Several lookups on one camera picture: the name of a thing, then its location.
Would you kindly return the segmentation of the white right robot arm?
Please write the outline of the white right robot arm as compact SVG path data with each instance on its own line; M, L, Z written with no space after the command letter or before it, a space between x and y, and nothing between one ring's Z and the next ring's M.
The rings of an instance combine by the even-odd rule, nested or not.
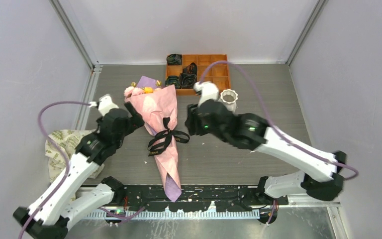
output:
M343 190L340 171L346 164L346 153L317 150L275 129L256 114L235 114L221 102L208 100L187 106L185 126L191 135L210 133L238 149L268 154L299 169L283 176L261 177L256 191L261 204L301 193L332 201Z

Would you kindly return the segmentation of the pink flower bouquet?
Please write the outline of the pink flower bouquet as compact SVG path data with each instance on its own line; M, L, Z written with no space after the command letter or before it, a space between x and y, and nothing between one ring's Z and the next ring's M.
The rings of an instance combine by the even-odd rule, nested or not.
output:
M136 86L125 89L124 96L142 116L145 128L153 136L148 145L149 156L156 160L167 198L175 202L182 194L178 172L179 131L175 131L178 124L176 89L173 85L158 86L155 79L142 76Z

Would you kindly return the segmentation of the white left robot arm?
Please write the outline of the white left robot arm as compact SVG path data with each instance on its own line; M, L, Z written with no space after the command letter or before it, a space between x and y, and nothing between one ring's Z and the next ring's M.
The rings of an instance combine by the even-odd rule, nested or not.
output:
M95 209L125 202L125 186L111 176L86 195L69 202L84 181L121 148L124 138L144 125L142 116L130 102L120 109L104 97L88 105L97 107L102 116L96 121L97 129L80 140L71 158L54 140L47 138L64 158L66 167L33 204L14 211L13 217L22 227L19 238L28 233L34 239L63 239L79 220Z

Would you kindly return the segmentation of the black ribbon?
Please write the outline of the black ribbon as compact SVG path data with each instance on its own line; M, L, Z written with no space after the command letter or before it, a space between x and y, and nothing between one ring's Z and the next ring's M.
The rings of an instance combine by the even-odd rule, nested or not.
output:
M149 151L148 156L156 156L162 154L171 144L174 139L179 143L188 143L190 136L180 130L171 130L168 126L170 118L163 118L163 125L165 130L155 134L154 138L149 141L147 150Z

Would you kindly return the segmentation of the white ribbed ceramic vase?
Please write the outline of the white ribbed ceramic vase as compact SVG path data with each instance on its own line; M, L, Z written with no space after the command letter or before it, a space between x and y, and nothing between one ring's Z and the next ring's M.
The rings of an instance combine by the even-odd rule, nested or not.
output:
M238 94L231 89L223 90L220 93L219 101L222 102L228 110L235 112L237 108Z

